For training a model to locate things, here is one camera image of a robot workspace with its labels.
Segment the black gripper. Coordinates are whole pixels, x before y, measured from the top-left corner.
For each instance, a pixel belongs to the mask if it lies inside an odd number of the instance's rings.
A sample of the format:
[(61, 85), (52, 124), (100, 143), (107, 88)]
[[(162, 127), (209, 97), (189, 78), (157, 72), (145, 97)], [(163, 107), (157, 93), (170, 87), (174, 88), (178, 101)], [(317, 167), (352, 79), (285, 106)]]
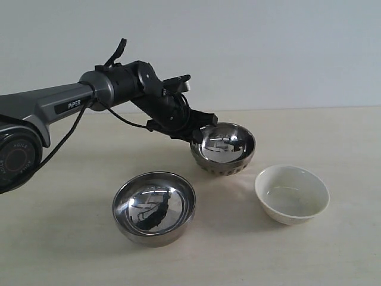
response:
[(163, 96), (142, 95), (132, 99), (132, 103), (150, 117), (146, 123), (149, 131), (168, 135), (172, 139), (201, 143), (204, 139), (201, 129), (218, 124), (214, 113), (191, 109), (180, 92), (165, 89)]

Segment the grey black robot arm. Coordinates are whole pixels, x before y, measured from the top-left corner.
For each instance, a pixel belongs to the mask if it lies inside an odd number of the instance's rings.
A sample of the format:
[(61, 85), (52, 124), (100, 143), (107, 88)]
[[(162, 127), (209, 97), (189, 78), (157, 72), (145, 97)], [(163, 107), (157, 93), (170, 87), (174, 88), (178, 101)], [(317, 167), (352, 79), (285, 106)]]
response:
[(77, 83), (1, 96), (1, 192), (24, 185), (49, 161), (49, 127), (87, 109), (112, 111), (131, 102), (148, 115), (144, 125), (173, 139), (202, 141), (201, 129), (218, 118), (190, 108), (188, 74), (161, 80), (144, 61), (97, 65)]

